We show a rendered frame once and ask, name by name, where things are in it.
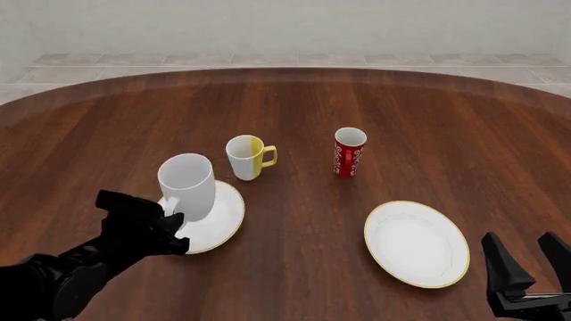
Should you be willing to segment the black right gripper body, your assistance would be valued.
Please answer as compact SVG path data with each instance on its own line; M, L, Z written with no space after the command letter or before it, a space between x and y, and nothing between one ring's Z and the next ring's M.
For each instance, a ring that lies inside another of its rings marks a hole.
M571 317L571 288L562 293L513 293L487 290L495 317Z

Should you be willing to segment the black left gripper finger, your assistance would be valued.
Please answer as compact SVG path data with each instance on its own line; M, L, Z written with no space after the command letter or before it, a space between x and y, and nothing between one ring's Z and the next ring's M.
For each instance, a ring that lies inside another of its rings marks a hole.
M168 242L167 253L182 256L187 254L189 248L190 239L188 237L178 238L176 236L172 236Z
M184 213L174 213L170 216L163 216L160 218L161 229L171 236L174 236L184 223Z

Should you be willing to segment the white and yellow mug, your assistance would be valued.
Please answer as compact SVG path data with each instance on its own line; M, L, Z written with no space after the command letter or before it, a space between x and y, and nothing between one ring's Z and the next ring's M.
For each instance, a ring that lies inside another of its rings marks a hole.
M277 147L266 146L257 136L232 138L226 153L235 176L242 181L253 181L264 168L277 163Z

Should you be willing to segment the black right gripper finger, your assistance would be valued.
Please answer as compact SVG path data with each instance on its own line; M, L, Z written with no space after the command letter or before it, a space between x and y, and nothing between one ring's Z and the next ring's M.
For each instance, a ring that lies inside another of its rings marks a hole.
M524 295L534 285L535 279L509 254L498 235L488 232L481 244L487 271L487 295Z
M538 243L556 273L562 291L571 292L571 245L552 232L542 235Z

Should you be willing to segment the red patterned mug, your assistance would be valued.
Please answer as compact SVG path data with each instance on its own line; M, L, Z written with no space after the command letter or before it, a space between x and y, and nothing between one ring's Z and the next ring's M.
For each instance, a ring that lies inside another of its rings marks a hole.
M343 178L354 177L367 142L366 134L357 128L340 128L335 132L334 173Z

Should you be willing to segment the white plate with gold rim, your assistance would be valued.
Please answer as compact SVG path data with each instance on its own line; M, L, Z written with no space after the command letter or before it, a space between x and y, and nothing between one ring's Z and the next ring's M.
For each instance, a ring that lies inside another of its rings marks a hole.
M218 248L242 225L245 205L242 195L230 184L216 180L216 197L211 212L198 221L188 221L176 232L177 238L190 240L186 254Z
M367 216L363 234L378 266L405 284L446 288L468 271L470 252L460 229L419 202L378 205Z

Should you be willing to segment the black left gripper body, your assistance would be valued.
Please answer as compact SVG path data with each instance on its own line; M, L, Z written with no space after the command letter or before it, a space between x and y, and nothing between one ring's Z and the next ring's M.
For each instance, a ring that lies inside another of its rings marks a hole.
M172 253L172 222L157 202L100 190L95 206L106 210L101 235L144 256Z

